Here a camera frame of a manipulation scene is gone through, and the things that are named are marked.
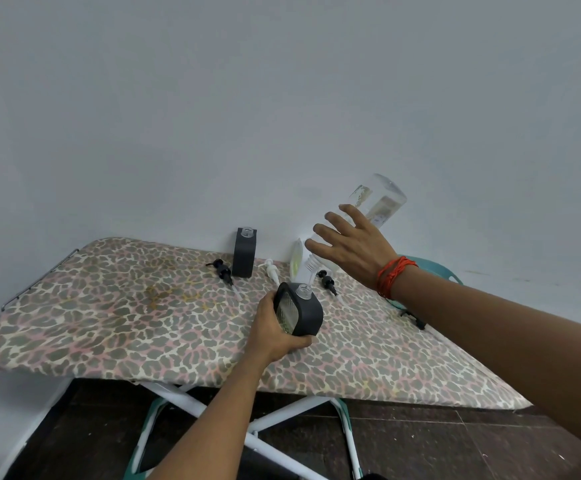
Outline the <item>person's right hand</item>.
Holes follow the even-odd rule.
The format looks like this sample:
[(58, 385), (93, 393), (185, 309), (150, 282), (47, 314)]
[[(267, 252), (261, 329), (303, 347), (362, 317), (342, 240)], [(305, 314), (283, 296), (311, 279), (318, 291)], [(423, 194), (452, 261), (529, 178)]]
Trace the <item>person's right hand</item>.
[(333, 262), (367, 288), (378, 290), (380, 274), (386, 273), (388, 265), (394, 265), (399, 256), (373, 224), (371, 231), (340, 231), (344, 217), (341, 211), (327, 212), (324, 216), (329, 226), (345, 235), (344, 248), (314, 248), (312, 238), (307, 239), (304, 246), (311, 254)]

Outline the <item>dark grey soap dispenser bottle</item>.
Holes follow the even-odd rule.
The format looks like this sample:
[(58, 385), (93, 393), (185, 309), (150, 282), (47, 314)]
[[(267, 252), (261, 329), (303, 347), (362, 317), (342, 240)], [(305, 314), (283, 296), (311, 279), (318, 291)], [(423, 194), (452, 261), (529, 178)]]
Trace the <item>dark grey soap dispenser bottle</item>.
[(282, 330), (296, 337), (316, 336), (324, 321), (322, 305), (305, 283), (280, 283), (273, 308)]
[(232, 275), (238, 278), (251, 278), (254, 269), (257, 230), (252, 227), (239, 227), (236, 232)]

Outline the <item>person's left hand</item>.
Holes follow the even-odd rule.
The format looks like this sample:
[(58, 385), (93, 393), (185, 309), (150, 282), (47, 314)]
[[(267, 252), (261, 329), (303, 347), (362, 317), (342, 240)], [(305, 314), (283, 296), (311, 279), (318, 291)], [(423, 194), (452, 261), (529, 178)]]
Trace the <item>person's left hand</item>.
[(263, 368), (293, 351), (282, 351), (282, 336), (289, 335), (280, 326), (273, 308), (276, 292), (268, 292), (259, 302), (245, 347), (245, 356)]

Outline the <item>white pump head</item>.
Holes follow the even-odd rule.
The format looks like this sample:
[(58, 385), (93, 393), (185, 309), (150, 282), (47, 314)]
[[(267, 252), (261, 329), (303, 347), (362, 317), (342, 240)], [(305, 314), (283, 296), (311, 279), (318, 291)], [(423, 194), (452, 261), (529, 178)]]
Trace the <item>white pump head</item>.
[(257, 267), (263, 267), (265, 269), (268, 278), (273, 282), (275, 287), (280, 286), (279, 268), (272, 259), (268, 258), (264, 260), (264, 262), (259, 264)]

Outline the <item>black ironing board lever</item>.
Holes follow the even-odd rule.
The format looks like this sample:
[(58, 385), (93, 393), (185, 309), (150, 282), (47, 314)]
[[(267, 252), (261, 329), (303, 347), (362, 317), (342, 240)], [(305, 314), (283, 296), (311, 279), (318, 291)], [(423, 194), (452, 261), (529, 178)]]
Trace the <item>black ironing board lever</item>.
[(402, 309), (398, 314), (402, 317), (408, 318), (410, 322), (419, 330), (421, 331), (425, 330), (427, 324), (420, 320), (418, 317), (414, 316), (409, 310)]

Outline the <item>person's right forearm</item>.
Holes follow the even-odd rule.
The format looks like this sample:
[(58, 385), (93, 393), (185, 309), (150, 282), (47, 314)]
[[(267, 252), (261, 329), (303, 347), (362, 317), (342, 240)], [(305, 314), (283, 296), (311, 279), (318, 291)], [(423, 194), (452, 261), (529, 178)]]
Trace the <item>person's right forearm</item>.
[(581, 440), (581, 323), (441, 279), (416, 266), (390, 297)]

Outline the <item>person's left forearm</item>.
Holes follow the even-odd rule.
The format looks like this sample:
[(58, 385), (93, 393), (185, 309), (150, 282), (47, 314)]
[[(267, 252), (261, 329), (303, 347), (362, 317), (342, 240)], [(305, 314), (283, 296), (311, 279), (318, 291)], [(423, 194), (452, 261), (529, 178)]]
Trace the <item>person's left forearm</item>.
[(254, 398), (270, 357), (247, 351), (148, 480), (236, 480)]

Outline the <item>white and teal board legs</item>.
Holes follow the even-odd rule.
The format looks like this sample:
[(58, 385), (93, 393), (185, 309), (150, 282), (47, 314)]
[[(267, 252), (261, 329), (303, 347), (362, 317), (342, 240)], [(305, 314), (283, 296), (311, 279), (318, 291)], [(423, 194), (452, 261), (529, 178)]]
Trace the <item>white and teal board legs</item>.
[[(146, 480), (147, 477), (151, 475), (153, 469), (142, 470), (141, 462), (145, 453), (145, 447), (148, 444), (156, 420), (165, 406), (176, 406), (180, 410), (192, 415), (195, 419), (199, 418), (207, 408), (205, 404), (189, 394), (189, 391), (194, 388), (194, 385), (176, 386), (150, 381), (140, 381), (138, 385), (141, 385), (147, 390), (157, 394), (158, 398), (153, 400), (149, 407), (149, 411), (145, 421), (143, 422), (140, 438), (126, 467), (122, 480)], [(352, 476), (354, 480), (361, 480), (365, 474), (363, 473), (363, 469), (359, 463), (358, 453), (352, 433), (352, 422), (349, 410), (344, 401), (339, 398), (317, 395), (306, 396), (292, 404), (270, 412), (259, 419), (255, 419), (248, 426), (245, 446), (255, 453), (260, 454), (266, 460), (272, 461), (272, 463), (277, 467), (285, 468), (303, 480), (327, 480), (325, 476), (303, 465), (299, 461), (292, 459), (290, 456), (278, 449), (275, 449), (270, 444), (261, 440), (258, 436), (260, 432), (266, 429), (285, 422), (286, 420), (293, 419), (300, 414), (323, 404), (331, 404), (336, 410), (342, 425), (343, 434), (345, 435)]]

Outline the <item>teal plastic chair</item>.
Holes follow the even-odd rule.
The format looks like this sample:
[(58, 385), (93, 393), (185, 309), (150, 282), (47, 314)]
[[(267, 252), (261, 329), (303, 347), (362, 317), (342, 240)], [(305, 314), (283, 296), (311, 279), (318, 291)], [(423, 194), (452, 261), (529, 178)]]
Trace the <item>teal plastic chair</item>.
[[(413, 257), (413, 256), (406, 256), (406, 258), (414, 261), (421, 269), (427, 271), (428, 273), (434, 274), (446, 281), (451, 281), (463, 285), (463, 282), (460, 278), (453, 273), (449, 268), (443, 266), (435, 261), (420, 258), (420, 257)], [(402, 312), (402, 314), (411, 315), (414, 318), (418, 318), (409, 308), (404, 306), (402, 303), (398, 301), (391, 301), (391, 305)]]

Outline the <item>clear plastic refill bottle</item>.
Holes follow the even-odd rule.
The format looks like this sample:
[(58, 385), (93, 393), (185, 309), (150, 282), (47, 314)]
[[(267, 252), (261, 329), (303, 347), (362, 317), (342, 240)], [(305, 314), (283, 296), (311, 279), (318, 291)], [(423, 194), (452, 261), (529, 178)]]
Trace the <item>clear plastic refill bottle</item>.
[[(379, 231), (381, 231), (380, 228), (397, 213), (406, 201), (406, 195), (393, 181), (391, 181), (389, 177), (375, 173), (368, 177), (365, 182), (359, 184), (345, 203), (357, 207), (363, 215), (376, 228), (378, 228)], [(340, 211), (337, 208), (329, 212), (339, 213)], [(322, 221), (319, 221), (318, 223), (328, 225), (328, 222), (324, 217)], [(306, 268), (308, 269), (308, 272), (306, 279), (299, 283), (312, 285), (317, 277), (317, 273), (322, 269), (327, 269), (332, 272), (343, 271), (333, 262), (316, 257), (311, 254), (309, 250), (307, 250), (306, 254), (308, 255), (308, 259), (306, 260)], [(389, 264), (388, 270), (395, 266), (395, 264)], [(386, 273), (380, 274), (378, 282)]]

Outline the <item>leopard print ironing board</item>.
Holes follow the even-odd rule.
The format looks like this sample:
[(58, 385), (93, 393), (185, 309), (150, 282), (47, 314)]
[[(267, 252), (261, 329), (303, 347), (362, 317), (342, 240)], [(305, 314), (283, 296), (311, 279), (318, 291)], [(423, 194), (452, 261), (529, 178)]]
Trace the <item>leopard print ironing board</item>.
[[(273, 289), (262, 259), (236, 278), (229, 255), (126, 238), (93, 241), (0, 315), (0, 370), (53, 377), (221, 387), (258, 302)], [(354, 281), (319, 282), (324, 322), (310, 347), (272, 363), (259, 390), (392, 403), (519, 410), (531, 402), (471, 355)]]

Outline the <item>white and yellow refill pouch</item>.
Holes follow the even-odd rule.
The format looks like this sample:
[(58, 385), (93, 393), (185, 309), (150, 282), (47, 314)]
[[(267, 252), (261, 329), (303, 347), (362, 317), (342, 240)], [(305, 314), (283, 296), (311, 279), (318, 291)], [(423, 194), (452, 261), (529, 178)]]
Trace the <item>white and yellow refill pouch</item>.
[(292, 252), (289, 261), (289, 273), (292, 282), (303, 282), (306, 279), (308, 269), (306, 268), (306, 260), (308, 255), (304, 247), (304, 241), (297, 239), (292, 247)]

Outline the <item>black pump head with tube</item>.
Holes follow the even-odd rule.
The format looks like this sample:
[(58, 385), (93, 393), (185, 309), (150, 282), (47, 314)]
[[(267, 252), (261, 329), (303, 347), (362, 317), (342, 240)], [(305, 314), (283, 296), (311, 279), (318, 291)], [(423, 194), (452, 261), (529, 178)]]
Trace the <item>black pump head with tube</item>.
[(225, 264), (223, 259), (217, 258), (206, 263), (206, 266), (215, 268), (218, 278), (234, 293), (238, 301), (242, 301), (243, 297), (232, 279), (231, 268)]

